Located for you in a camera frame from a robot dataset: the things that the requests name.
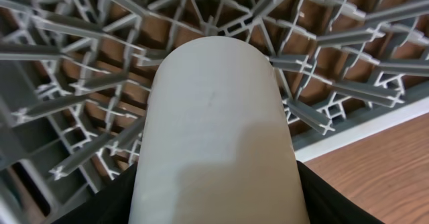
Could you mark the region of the small white cup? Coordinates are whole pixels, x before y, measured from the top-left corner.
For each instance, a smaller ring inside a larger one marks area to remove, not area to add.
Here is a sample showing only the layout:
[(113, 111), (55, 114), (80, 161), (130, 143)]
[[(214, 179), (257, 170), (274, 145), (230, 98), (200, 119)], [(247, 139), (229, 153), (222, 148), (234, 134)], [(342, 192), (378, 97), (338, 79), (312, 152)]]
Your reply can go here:
[(267, 58), (205, 37), (170, 53), (149, 96), (130, 223), (307, 223)]

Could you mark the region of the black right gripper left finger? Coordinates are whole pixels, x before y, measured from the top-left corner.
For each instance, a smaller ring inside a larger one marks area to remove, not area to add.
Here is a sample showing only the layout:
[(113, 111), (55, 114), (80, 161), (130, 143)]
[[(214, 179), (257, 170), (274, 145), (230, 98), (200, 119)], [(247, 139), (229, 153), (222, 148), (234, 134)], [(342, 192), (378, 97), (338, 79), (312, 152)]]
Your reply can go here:
[(53, 224), (128, 224), (136, 174), (137, 164), (134, 164)]

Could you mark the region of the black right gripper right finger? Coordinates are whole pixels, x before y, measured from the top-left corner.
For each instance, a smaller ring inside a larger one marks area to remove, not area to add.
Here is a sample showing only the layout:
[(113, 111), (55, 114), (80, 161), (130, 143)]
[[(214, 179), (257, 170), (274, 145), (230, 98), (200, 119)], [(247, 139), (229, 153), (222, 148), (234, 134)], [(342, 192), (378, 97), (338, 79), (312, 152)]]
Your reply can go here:
[(311, 224), (383, 224), (297, 161), (306, 209)]

